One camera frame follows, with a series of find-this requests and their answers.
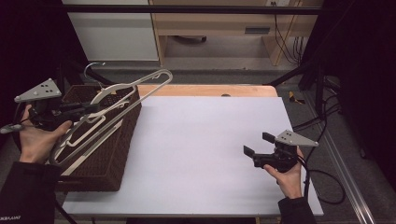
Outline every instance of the cabinet door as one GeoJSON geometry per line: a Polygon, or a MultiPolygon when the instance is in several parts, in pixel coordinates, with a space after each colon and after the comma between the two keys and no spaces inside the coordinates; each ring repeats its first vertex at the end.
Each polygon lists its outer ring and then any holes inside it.
{"type": "MultiPolygon", "coordinates": [[[[147,0],[63,0],[64,4],[147,5],[147,0]]],[[[151,16],[69,13],[90,61],[158,61],[151,16]]]]}

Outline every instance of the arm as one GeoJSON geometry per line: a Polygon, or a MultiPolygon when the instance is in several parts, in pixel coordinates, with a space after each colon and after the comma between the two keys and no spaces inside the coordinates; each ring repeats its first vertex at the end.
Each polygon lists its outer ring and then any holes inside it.
{"type": "MultiPolygon", "coordinates": [[[[22,119],[28,119],[29,105],[22,119]]],[[[23,122],[21,157],[15,161],[0,192],[0,221],[5,223],[53,223],[54,189],[60,168],[44,165],[57,139],[71,126],[67,121],[53,132],[23,122]]]]}
{"type": "MultiPolygon", "coordinates": [[[[297,148],[297,153],[299,156],[303,156],[299,148],[297,148]]],[[[301,164],[298,162],[284,174],[278,172],[270,165],[264,165],[264,169],[276,179],[286,197],[278,203],[282,223],[317,223],[308,202],[302,194],[301,164]]]]}

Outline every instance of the gray floor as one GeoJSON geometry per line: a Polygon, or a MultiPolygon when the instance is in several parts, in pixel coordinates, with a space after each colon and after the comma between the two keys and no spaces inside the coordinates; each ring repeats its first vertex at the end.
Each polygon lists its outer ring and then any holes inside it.
{"type": "MultiPolygon", "coordinates": [[[[199,40],[170,38],[166,51],[163,68],[169,69],[175,75],[173,83],[186,84],[262,84],[286,74],[295,65],[282,60],[280,66],[270,64],[264,45],[259,37],[216,37],[209,36],[205,43],[199,40]]],[[[150,71],[161,68],[155,62],[123,62],[109,63],[107,66],[96,68],[99,74],[116,81],[130,82],[138,77],[147,75],[150,71]]],[[[276,88],[277,93],[283,98],[285,107],[290,116],[292,126],[312,119],[312,99],[314,90],[298,91],[296,83],[299,77],[292,78],[276,88]],[[305,104],[291,102],[290,91],[305,104]]],[[[325,97],[332,95],[325,91],[325,97]]],[[[299,132],[300,134],[316,139],[323,124],[312,126],[299,132]]],[[[353,204],[356,202],[353,194],[347,195],[345,201],[338,205],[321,203],[324,216],[317,217],[318,223],[396,223],[396,194],[387,180],[378,169],[375,161],[362,159],[359,143],[356,142],[345,118],[340,113],[328,117],[326,136],[320,141],[320,147],[315,149],[309,162],[310,169],[319,169],[340,178],[337,165],[332,161],[332,153],[340,154],[347,170],[350,172],[353,183],[358,188],[358,193],[369,209],[370,217],[374,221],[359,220],[353,204]]],[[[18,152],[12,141],[0,150],[0,186],[7,175],[10,164],[18,158],[18,152]]],[[[312,182],[320,197],[327,201],[338,201],[341,198],[340,187],[325,175],[312,174],[312,182]]],[[[62,201],[64,196],[58,194],[62,201]]],[[[62,217],[57,214],[57,223],[62,217]]],[[[85,217],[76,217],[77,220],[87,220],[85,217]]],[[[100,218],[103,223],[116,223],[113,219],[100,218]]],[[[264,217],[261,223],[276,223],[276,217],[264,217]]]]}

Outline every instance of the white panel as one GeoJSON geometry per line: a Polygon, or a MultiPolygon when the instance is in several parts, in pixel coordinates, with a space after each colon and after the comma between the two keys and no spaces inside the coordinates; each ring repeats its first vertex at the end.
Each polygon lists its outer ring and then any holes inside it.
{"type": "MultiPolygon", "coordinates": [[[[147,5],[147,0],[63,0],[64,4],[147,5]]],[[[69,13],[89,61],[158,61],[148,13],[69,13]]]]}
{"type": "MultiPolygon", "coordinates": [[[[118,192],[69,192],[71,214],[106,216],[277,215],[284,196],[243,145],[272,153],[262,132],[291,129],[278,97],[149,97],[134,130],[118,192]]],[[[309,203],[323,211],[314,186],[309,203]]]]}

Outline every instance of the black horizontal bar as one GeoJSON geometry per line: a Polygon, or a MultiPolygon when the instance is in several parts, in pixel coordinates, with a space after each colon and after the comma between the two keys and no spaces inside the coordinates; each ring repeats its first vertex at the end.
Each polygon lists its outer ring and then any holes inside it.
{"type": "Polygon", "coordinates": [[[147,5],[44,5],[45,10],[87,13],[206,13],[322,15],[337,12],[321,7],[147,6],[147,5]]]}

